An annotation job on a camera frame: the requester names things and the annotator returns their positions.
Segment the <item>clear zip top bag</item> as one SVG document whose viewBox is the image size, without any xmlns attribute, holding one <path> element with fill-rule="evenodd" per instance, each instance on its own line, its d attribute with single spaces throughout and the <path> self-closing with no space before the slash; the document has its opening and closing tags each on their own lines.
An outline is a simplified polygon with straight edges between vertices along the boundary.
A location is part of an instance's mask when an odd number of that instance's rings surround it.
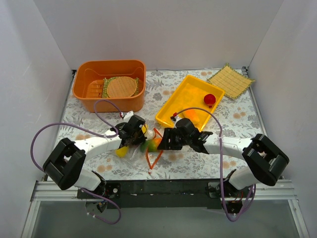
<svg viewBox="0 0 317 238">
<path fill-rule="evenodd" d="M 142 153 L 145 153 L 145 158 L 149 166 L 148 174 L 151 174 L 154 166 L 163 154 L 163 151 L 158 149 L 158 146 L 162 140 L 162 135 L 156 128 L 149 130 L 147 124 L 142 127 L 142 132 L 147 139 L 139 146 L 139 148 Z M 158 153 L 158 156 L 152 163 L 150 162 L 150 153 Z"/>
</svg>

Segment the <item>yellow orange fake mango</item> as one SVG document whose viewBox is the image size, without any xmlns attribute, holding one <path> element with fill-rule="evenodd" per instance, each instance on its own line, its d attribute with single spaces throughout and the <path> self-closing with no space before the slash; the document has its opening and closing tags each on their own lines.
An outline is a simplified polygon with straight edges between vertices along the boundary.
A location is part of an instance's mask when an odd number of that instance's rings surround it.
<svg viewBox="0 0 317 238">
<path fill-rule="evenodd" d="M 189 109 L 182 112 L 183 116 L 189 119 L 194 125 L 200 122 L 200 118 L 195 109 Z"/>
</svg>

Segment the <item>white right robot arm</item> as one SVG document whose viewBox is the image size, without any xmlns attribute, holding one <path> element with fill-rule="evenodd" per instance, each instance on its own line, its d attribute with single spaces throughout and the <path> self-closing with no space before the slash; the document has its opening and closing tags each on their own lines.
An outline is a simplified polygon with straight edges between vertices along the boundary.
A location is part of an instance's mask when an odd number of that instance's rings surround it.
<svg viewBox="0 0 317 238">
<path fill-rule="evenodd" d="M 165 128 L 158 149 L 181 150 L 183 146 L 198 153 L 222 154 L 247 163 L 224 179 L 224 192 L 230 197 L 257 183 L 274 186 L 289 164 L 288 156 L 264 134 L 253 138 L 219 137 L 199 131 L 189 119 L 180 119 L 173 128 Z"/>
</svg>

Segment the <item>orange green fake mango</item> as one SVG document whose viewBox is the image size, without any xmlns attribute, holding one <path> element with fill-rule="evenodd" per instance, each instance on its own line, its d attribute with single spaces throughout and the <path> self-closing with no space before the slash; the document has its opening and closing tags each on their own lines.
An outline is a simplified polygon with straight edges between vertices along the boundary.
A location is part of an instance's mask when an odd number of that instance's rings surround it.
<svg viewBox="0 0 317 238">
<path fill-rule="evenodd" d="M 154 138 L 154 139 L 146 140 L 140 146 L 140 151 L 141 152 L 148 151 L 149 153 L 155 153 L 158 151 L 158 146 L 159 146 L 160 142 L 161 142 L 161 138 Z"/>
</svg>

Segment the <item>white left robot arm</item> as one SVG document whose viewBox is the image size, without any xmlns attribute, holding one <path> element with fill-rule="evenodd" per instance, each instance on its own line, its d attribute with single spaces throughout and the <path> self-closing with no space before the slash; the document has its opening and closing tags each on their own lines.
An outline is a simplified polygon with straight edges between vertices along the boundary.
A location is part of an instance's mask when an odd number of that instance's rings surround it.
<svg viewBox="0 0 317 238">
<path fill-rule="evenodd" d="M 145 120 L 140 116 L 126 115 L 123 122 L 101 137 L 71 141 L 62 139 L 43 165 L 45 173 L 62 190 L 72 186 L 85 188 L 94 198 L 105 194 L 105 180 L 94 171 L 83 169 L 84 162 L 107 151 L 139 145 L 146 140 L 142 131 Z"/>
</svg>

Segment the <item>red fake apple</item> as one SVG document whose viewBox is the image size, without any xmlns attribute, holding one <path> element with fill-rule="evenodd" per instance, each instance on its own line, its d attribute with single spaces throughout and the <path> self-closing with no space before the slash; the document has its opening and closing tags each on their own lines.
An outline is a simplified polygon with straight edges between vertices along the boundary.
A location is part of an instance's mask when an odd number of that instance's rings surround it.
<svg viewBox="0 0 317 238">
<path fill-rule="evenodd" d="M 204 103 L 211 108 L 216 103 L 216 97 L 213 94 L 207 94 L 204 96 Z"/>
</svg>

